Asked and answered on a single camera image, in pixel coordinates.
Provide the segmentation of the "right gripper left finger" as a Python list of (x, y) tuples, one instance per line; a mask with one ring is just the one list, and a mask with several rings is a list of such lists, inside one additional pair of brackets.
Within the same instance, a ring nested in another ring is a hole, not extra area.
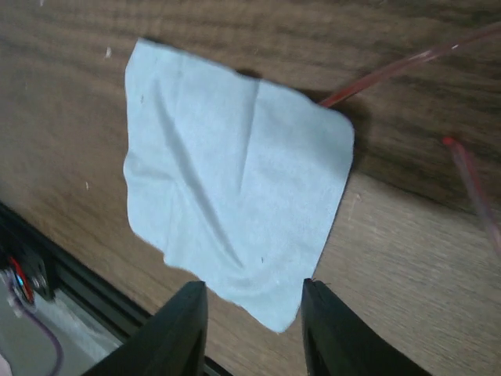
[(92, 374), (202, 375), (207, 321), (206, 285), (189, 282)]

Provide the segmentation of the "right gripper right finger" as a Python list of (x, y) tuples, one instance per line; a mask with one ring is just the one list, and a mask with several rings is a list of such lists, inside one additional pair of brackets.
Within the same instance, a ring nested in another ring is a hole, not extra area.
[(320, 280), (304, 280), (301, 320), (309, 375), (429, 374), (387, 343)]

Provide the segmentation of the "light blue cleaning cloth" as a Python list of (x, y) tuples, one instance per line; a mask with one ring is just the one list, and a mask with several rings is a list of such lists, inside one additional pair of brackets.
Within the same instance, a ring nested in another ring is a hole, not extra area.
[(125, 69), (132, 231), (269, 330), (294, 321), (355, 133), (300, 92), (146, 39)]

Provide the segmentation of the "pink transparent sunglasses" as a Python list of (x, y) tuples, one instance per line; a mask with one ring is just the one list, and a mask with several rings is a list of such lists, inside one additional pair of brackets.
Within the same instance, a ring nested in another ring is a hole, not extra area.
[(355, 124), (355, 169), (475, 213), (500, 248), (500, 25), (402, 57), (321, 101)]

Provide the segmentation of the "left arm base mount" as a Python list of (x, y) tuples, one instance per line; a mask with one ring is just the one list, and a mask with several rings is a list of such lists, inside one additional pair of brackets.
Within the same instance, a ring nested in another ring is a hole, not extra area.
[(12, 277), (22, 303), (34, 306), (36, 295), (54, 299), (52, 259), (35, 238), (1, 230), (1, 271)]

